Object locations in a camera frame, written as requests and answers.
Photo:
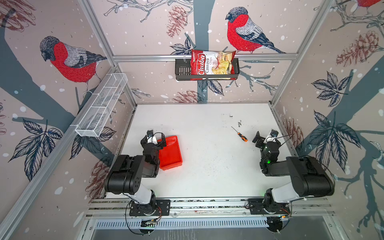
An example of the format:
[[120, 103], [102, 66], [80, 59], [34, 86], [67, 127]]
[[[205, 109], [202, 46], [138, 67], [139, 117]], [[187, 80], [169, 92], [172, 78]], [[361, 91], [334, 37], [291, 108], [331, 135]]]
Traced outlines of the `orange black screwdriver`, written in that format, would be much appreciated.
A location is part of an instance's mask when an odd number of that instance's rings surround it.
[[240, 132], [238, 132], [234, 127], [232, 127], [232, 129], [237, 133], [237, 135], [244, 141], [244, 142], [248, 142], [248, 139], [242, 135]]

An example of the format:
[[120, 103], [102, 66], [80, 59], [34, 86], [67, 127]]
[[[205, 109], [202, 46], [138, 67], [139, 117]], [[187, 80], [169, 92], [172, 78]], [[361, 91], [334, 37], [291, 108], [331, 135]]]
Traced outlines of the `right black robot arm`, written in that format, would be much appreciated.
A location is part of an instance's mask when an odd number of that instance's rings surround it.
[[267, 177], [289, 176], [291, 181], [281, 187], [268, 189], [262, 201], [263, 209], [269, 214], [279, 211], [288, 213], [288, 204], [303, 198], [320, 198], [331, 196], [335, 184], [314, 157], [286, 157], [279, 161], [279, 132], [271, 130], [266, 138], [259, 132], [252, 142], [260, 149], [260, 168]]

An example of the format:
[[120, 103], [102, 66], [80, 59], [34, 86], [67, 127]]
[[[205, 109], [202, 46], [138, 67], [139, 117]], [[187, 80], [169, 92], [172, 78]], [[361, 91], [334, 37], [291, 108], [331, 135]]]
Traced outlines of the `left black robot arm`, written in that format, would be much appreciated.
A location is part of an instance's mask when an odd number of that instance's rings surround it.
[[107, 193], [124, 195], [135, 204], [141, 214], [151, 215], [158, 210], [154, 191], [141, 184], [142, 178], [156, 178], [160, 168], [160, 150], [167, 146], [164, 134], [156, 140], [155, 134], [148, 131], [141, 140], [143, 153], [129, 156], [119, 155], [105, 179]]

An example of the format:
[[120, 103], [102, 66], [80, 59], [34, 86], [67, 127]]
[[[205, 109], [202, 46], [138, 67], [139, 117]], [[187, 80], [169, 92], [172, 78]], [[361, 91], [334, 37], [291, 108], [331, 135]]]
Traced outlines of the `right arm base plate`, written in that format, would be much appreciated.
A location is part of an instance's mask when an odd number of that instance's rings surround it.
[[289, 204], [268, 202], [261, 198], [248, 199], [245, 208], [251, 215], [291, 215]]

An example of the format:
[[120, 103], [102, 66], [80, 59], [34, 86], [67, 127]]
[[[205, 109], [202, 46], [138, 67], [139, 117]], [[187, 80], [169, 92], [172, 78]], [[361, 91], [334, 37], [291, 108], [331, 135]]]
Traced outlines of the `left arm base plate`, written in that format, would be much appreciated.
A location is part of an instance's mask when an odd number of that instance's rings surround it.
[[129, 210], [130, 217], [160, 217], [170, 214], [170, 200], [155, 200], [147, 205], [133, 203]]

